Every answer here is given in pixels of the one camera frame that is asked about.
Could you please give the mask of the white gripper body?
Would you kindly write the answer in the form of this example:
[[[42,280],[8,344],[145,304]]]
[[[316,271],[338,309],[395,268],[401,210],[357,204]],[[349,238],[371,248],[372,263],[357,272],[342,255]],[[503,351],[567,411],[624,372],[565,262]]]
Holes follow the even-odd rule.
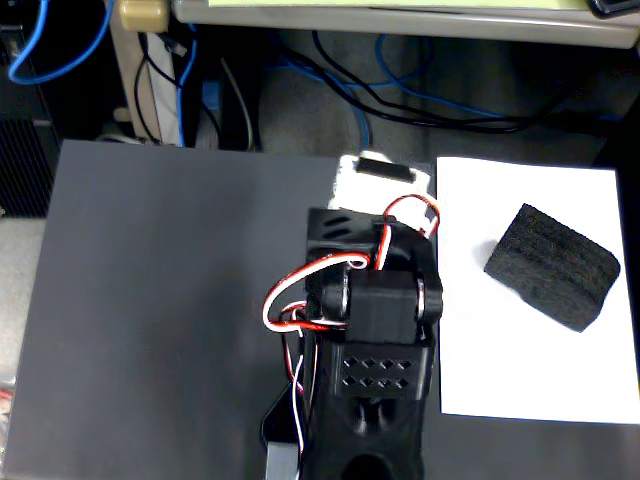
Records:
[[[329,209],[383,211],[406,194],[425,194],[431,175],[423,170],[394,163],[386,155],[361,151],[340,157]]]

